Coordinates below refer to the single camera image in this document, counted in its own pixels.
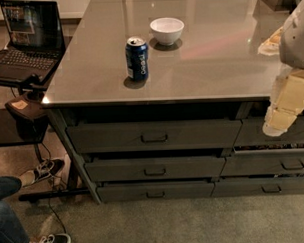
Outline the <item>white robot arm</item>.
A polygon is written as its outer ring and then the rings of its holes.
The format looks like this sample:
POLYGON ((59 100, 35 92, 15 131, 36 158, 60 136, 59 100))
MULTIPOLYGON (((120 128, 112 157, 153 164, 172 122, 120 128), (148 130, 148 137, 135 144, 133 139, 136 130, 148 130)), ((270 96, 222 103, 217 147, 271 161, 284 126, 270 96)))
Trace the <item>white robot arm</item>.
POLYGON ((272 85, 262 127, 265 135, 281 136, 304 111, 304 0, 258 48, 261 55, 278 54, 284 64, 272 85))

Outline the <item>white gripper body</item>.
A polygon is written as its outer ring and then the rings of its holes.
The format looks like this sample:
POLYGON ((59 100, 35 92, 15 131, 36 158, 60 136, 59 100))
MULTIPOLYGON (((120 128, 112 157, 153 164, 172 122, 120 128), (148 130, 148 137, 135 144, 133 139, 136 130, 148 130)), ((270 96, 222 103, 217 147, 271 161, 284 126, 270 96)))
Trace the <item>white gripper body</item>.
POLYGON ((304 69, 283 68, 276 77, 270 95, 271 106, 298 115, 304 111, 304 69))

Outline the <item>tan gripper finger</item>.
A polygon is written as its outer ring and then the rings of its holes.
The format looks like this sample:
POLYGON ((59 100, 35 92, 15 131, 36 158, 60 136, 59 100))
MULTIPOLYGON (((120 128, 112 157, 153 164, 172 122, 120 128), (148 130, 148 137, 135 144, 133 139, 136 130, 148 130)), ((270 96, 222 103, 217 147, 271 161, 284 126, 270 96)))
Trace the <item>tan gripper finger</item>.
POLYGON ((279 54, 279 42, 281 38, 283 28, 280 27, 277 29, 274 33, 272 33, 268 39, 263 42, 259 47, 258 47, 258 53, 261 55, 278 55, 279 54))
POLYGON ((262 127, 263 133, 272 137, 281 136, 295 123, 302 111, 302 108, 286 109, 269 106, 262 127))

